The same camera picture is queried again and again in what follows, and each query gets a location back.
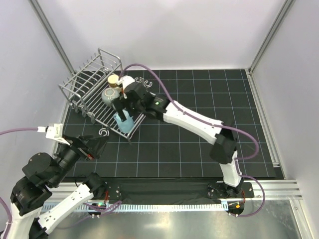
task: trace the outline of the gray dish rack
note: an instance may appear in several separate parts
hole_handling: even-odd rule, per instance
[[[121,59],[110,52],[98,49],[98,53],[68,81],[59,84],[59,88],[67,99],[69,106],[83,117],[89,117],[92,123],[100,123],[106,129],[114,131],[129,142],[142,123],[145,116],[137,114],[133,117],[134,127],[129,133],[122,133],[113,118],[115,111],[106,106],[101,98],[102,91],[108,87],[107,78],[115,71],[122,71]]]

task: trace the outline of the wire rack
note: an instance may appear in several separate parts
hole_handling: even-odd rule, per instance
[[[122,70],[120,58],[112,53],[98,49],[91,60],[83,63],[83,67],[59,88],[67,99],[69,106],[83,117],[89,117],[92,123],[100,123],[107,129],[126,138],[129,142],[145,116],[133,116],[134,127],[129,133],[122,133],[113,118],[115,111],[106,106],[101,98],[102,91],[108,87],[107,78],[116,70]]]

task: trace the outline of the gray mug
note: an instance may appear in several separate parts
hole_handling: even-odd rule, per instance
[[[112,106],[112,100],[120,97],[120,93],[113,88],[106,88],[102,91],[102,101],[109,107]]]

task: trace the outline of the floor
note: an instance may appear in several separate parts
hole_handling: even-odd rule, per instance
[[[250,213],[260,201],[247,201]],[[72,213],[59,227],[87,216]],[[263,210],[248,218],[229,217],[226,212],[116,213],[86,220],[68,230],[55,229],[49,239],[301,239],[290,202],[266,201]]]
[[[132,77],[144,77],[153,85],[149,91],[163,93],[147,71],[129,71]],[[255,102],[244,70],[161,70],[172,97],[180,104],[207,117],[233,119],[235,126],[253,135],[261,148],[251,160],[240,163],[244,174],[275,177],[275,171],[260,124]],[[101,125],[91,124],[81,113],[68,112],[64,133],[98,135]],[[254,152],[249,138],[238,135],[238,152]],[[145,119],[132,137],[132,144],[111,132],[101,158],[95,162],[79,161],[68,177],[97,172],[102,177],[222,177],[218,163],[209,157],[211,145],[176,125]]]

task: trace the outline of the metal sheet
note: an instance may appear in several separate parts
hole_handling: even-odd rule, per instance
[[[245,204],[244,213],[260,201]],[[84,213],[73,213],[62,226],[75,223]],[[301,239],[289,200],[266,201],[264,209],[249,218],[226,212],[118,213],[89,219],[68,230],[56,229],[50,239]]]

